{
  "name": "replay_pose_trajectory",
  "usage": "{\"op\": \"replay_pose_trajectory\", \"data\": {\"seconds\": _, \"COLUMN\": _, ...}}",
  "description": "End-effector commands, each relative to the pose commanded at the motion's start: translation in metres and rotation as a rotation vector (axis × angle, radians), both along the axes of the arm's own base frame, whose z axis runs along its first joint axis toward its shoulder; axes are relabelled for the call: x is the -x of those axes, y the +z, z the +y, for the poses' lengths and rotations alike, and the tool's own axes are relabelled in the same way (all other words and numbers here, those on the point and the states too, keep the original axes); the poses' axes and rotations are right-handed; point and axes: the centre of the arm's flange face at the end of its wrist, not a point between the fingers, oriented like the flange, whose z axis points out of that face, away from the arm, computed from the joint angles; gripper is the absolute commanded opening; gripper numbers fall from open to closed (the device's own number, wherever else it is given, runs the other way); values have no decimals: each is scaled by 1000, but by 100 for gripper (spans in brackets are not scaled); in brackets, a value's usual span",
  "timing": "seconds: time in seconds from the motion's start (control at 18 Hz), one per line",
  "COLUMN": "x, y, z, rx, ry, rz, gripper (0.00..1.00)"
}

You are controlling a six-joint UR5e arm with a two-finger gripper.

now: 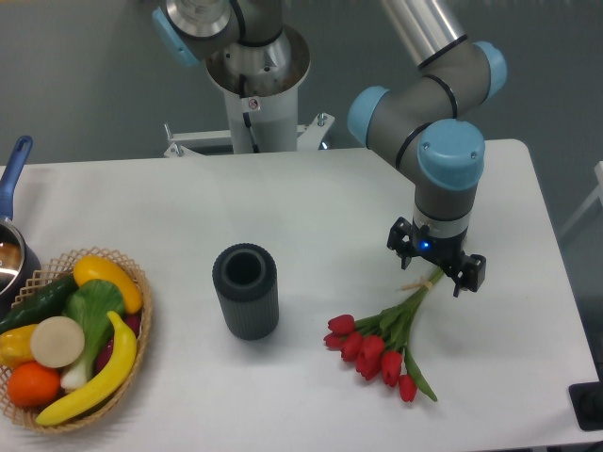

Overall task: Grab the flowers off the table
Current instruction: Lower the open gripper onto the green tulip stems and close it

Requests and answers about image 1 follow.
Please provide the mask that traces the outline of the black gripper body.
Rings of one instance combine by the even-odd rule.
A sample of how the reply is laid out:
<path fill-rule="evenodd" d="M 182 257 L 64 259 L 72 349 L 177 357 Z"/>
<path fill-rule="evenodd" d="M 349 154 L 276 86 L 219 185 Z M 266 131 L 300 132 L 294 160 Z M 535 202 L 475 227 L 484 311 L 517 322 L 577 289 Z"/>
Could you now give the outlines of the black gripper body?
<path fill-rule="evenodd" d="M 467 255 L 464 252 L 464 240 L 467 230 L 449 237 L 437 237 L 429 226 L 417 226 L 405 218 L 391 227 L 386 246 L 397 256 L 401 250 L 412 250 L 415 257 L 441 268 L 455 282 L 462 271 L 476 269 L 481 271 L 481 282 L 485 280 L 486 258 L 479 254 Z"/>

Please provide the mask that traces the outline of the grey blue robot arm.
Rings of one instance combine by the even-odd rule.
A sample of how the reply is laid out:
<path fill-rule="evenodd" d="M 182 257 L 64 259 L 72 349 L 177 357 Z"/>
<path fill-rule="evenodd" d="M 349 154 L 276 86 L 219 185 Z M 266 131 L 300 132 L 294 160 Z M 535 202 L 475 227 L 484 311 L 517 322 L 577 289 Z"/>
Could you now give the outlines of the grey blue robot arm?
<path fill-rule="evenodd" d="M 420 78 L 403 92 L 375 86 L 353 101 L 350 133 L 415 187 L 414 213 L 390 229 L 387 246 L 404 265 L 421 257 L 457 291 L 477 291 L 486 260 L 464 241 L 485 142 L 463 114 L 505 84 L 507 64 L 488 42 L 470 40 L 439 1 L 385 1 L 383 10 Z M 203 62 L 222 91 L 236 153 L 295 151 L 299 84 L 309 71 L 303 37 L 279 1 L 163 1 L 152 15 L 182 64 Z"/>

